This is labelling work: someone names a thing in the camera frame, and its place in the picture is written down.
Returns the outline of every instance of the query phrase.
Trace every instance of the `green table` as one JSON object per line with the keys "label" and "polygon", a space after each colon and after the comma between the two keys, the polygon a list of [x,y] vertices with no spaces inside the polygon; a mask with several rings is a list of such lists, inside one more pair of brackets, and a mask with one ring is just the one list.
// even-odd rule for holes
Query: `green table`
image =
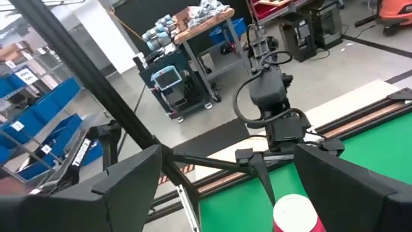
{"label": "green table", "polygon": [[[341,158],[412,184],[409,144],[412,113],[346,141]],[[276,199],[297,193],[306,195],[293,164],[270,173]],[[202,232],[265,231],[272,229],[272,206],[258,179],[223,191],[200,202]]]}

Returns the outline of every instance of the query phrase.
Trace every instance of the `black metal bar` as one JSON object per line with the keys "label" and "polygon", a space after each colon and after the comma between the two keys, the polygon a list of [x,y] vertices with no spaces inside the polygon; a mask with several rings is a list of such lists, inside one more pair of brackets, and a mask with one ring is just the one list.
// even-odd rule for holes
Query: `black metal bar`
{"label": "black metal bar", "polygon": [[[219,171],[219,172],[217,172],[213,175],[210,175],[208,177],[205,177],[205,178],[202,178],[200,180],[197,180],[197,181],[193,182],[193,185],[196,188],[201,188],[203,186],[206,186],[207,184],[213,183],[213,182],[215,182],[217,180],[220,180],[224,177],[227,177],[231,174],[233,174],[232,171],[221,170],[221,171]],[[158,198],[154,199],[151,207],[153,208],[155,206],[159,206],[163,203],[166,203],[170,200],[175,199],[176,197],[179,197],[178,192],[177,191],[171,191],[169,193],[166,193],[166,194],[162,195],[161,197],[158,197]]]}
{"label": "black metal bar", "polygon": [[10,2],[142,149],[159,143],[41,0]]}
{"label": "black metal bar", "polygon": [[201,157],[194,157],[190,155],[179,155],[174,154],[172,159],[175,162],[182,162],[186,164],[194,164],[200,165],[210,168],[218,168],[218,169],[225,169],[234,172],[243,172],[243,173],[250,173],[248,168],[240,167],[239,164],[235,162],[228,162],[224,160],[218,159],[211,159],[211,158],[201,158]]}
{"label": "black metal bar", "polygon": [[200,194],[196,187],[193,186],[191,181],[185,176],[185,174],[180,171],[180,169],[176,166],[173,162],[173,151],[172,149],[168,148],[167,146],[163,146],[162,148],[162,171],[165,173],[167,177],[169,177],[170,181],[175,185],[179,186],[182,185],[187,192],[189,200],[193,206],[193,210],[196,213],[198,220],[199,217],[199,200]]}
{"label": "black metal bar", "polygon": [[162,209],[156,210],[154,213],[149,214],[146,223],[152,222],[154,220],[158,220],[159,218],[162,218],[164,216],[167,216],[171,213],[174,213],[176,211],[179,211],[183,209],[183,205],[181,202],[176,202],[174,204],[171,204],[170,206],[166,206]]}
{"label": "black metal bar", "polygon": [[[292,161],[282,161],[282,162],[273,163],[268,166],[268,171],[269,172],[274,171],[275,169],[282,168],[283,166],[287,164],[291,164],[291,163]],[[230,180],[229,182],[226,182],[214,188],[208,189],[207,191],[204,191],[203,193],[201,193],[200,198],[205,199],[207,197],[211,197],[217,193],[233,188],[239,184],[246,183],[254,178],[255,176],[252,176],[252,175],[242,175],[242,176],[236,177]]]}

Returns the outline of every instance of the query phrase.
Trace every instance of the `blue bin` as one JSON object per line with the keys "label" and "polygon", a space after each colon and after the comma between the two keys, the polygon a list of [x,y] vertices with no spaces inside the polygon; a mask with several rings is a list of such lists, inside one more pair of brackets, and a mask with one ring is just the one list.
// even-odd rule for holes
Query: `blue bin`
{"label": "blue bin", "polygon": [[[25,110],[16,120],[24,125],[24,128],[21,131],[16,131],[11,127],[11,124],[15,121],[5,123],[1,126],[1,129],[21,144],[30,141],[32,137],[35,137],[40,130],[44,128],[45,125],[36,118],[31,108]],[[4,146],[7,149],[13,149],[17,145],[13,141],[8,140],[4,135],[0,135],[0,146]]]}
{"label": "blue bin", "polygon": [[0,146],[0,165],[5,164],[10,157],[10,152],[7,148]]}
{"label": "blue bin", "polygon": [[22,81],[16,74],[11,74],[8,76],[8,82],[13,87],[14,90],[19,89],[21,87],[27,86],[24,81]]}
{"label": "blue bin", "polygon": [[94,140],[91,144],[90,150],[87,152],[82,161],[82,166],[84,167],[91,164],[101,156],[103,156],[103,146],[98,140]]}
{"label": "blue bin", "polygon": [[60,107],[49,95],[39,99],[31,109],[34,115],[44,124],[49,123],[60,112]]}
{"label": "blue bin", "polygon": [[13,91],[7,77],[0,77],[0,98],[8,95]]}
{"label": "blue bin", "polygon": [[[73,132],[71,132],[67,128],[63,128],[61,130],[57,130],[56,132],[51,133],[42,143],[43,145],[45,144],[50,144],[52,140],[55,140],[55,144],[51,147],[51,151],[49,154],[47,154],[44,158],[43,161],[53,167],[54,164],[54,158],[51,156],[51,154],[54,154],[57,157],[63,158],[64,154],[64,149],[67,145],[67,143],[70,141],[70,139],[73,137]],[[41,173],[44,173],[47,171],[47,167],[40,162],[35,162],[30,166],[27,166],[18,174],[22,176],[25,180],[30,180]]]}
{"label": "blue bin", "polygon": [[[232,23],[238,37],[240,37],[247,31],[245,20],[243,18],[233,20]],[[215,29],[209,34],[209,36],[214,44],[219,44],[225,40],[221,26],[215,27]],[[234,41],[232,34],[229,32],[229,29],[227,29],[227,37],[229,38],[230,42]]]}
{"label": "blue bin", "polygon": [[70,117],[68,117],[67,119],[62,120],[57,126],[56,128],[52,131],[56,132],[59,131],[63,128],[67,128],[69,129],[71,132],[76,132],[77,129],[80,127],[80,125],[82,124],[82,119],[77,115],[74,114]]}
{"label": "blue bin", "polygon": [[51,93],[50,96],[53,101],[63,108],[69,103],[74,96],[80,91],[80,86],[77,84],[76,80],[72,77],[58,87],[56,87]]}
{"label": "blue bin", "polygon": [[[43,158],[43,161],[45,161],[45,163],[47,163],[51,167],[54,167],[54,165],[55,165],[54,164],[54,158],[50,154],[47,154]],[[35,163],[27,166],[23,170],[18,171],[16,174],[20,175],[24,180],[30,180],[30,179],[40,175],[41,173],[44,173],[47,170],[48,170],[48,168],[44,164],[42,164],[40,162],[35,162]]]}

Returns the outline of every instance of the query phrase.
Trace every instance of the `red cup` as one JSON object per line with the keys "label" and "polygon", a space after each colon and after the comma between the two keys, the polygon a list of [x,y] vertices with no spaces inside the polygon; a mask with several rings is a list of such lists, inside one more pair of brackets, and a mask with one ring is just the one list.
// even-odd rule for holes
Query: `red cup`
{"label": "red cup", "polygon": [[273,226],[274,232],[324,232],[310,200],[298,194],[283,196],[276,202]]}

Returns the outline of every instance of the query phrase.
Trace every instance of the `white wall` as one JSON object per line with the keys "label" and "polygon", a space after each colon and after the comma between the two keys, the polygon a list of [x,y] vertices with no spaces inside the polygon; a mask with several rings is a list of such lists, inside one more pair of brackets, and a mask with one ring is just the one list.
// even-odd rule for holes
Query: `white wall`
{"label": "white wall", "polygon": [[119,73],[136,65],[133,62],[135,52],[97,0],[85,0],[84,3],[67,7],[73,11]]}

